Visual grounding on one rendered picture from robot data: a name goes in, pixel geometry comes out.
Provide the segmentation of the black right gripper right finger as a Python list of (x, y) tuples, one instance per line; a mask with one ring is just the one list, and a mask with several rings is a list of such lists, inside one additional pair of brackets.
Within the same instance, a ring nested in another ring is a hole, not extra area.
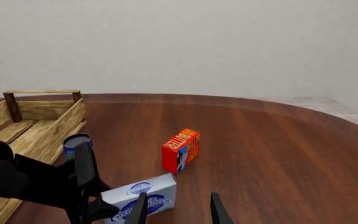
[(234, 224), (216, 192), (211, 193), (210, 210), (213, 224)]

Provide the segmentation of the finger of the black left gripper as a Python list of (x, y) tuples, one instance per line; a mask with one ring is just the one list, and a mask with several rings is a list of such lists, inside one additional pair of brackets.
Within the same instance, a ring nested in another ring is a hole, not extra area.
[(119, 213), (119, 208), (114, 205), (110, 205), (103, 201), (101, 198), (97, 198), (94, 201), (88, 203), (88, 221), (95, 222), (97, 220), (104, 220), (112, 218)]
[(88, 182), (86, 185), (86, 191), (91, 197), (99, 197), (102, 192), (111, 190), (110, 186), (103, 182), (101, 179), (94, 179)]

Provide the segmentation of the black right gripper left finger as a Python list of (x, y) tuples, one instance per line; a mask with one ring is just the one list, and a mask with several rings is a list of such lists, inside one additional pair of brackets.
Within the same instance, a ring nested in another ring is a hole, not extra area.
[(145, 224), (147, 218), (148, 202), (147, 194), (142, 192), (127, 218), (127, 224)]

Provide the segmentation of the white cream cheese box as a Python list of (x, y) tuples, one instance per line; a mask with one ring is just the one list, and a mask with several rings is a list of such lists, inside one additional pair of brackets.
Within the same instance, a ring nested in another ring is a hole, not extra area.
[(147, 194), (147, 215), (174, 208), (177, 182), (171, 173), (108, 190), (101, 194), (103, 201), (114, 205), (119, 212), (104, 220), (105, 224), (124, 224), (141, 193)]

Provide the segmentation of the wooden slat tray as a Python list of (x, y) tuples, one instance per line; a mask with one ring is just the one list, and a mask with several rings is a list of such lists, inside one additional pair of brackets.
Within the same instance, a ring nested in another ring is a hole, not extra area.
[(22, 101), (17, 91), (5, 91), (0, 102), (0, 141), (14, 153), (53, 164), (63, 151), (62, 141), (86, 124), (85, 103), (78, 90), (52, 90), (66, 93), (72, 100)]

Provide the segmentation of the blue tin with dark lid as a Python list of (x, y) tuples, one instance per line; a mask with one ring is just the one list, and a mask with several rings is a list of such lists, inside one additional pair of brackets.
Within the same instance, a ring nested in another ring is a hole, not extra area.
[(88, 143), (90, 147), (93, 147), (92, 138), (89, 134), (78, 133), (72, 136), (68, 136), (66, 139), (64, 139), (64, 141), (62, 142), (62, 146), (63, 146), (65, 159), (68, 161), (74, 158), (75, 147), (77, 147), (77, 145), (80, 145), (81, 143), (84, 142)]

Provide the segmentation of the red butter box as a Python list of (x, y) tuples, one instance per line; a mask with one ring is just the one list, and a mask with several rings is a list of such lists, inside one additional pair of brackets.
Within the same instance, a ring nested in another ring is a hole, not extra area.
[(178, 175), (200, 153), (199, 132), (185, 128), (170, 138), (161, 147), (162, 167), (166, 171)]

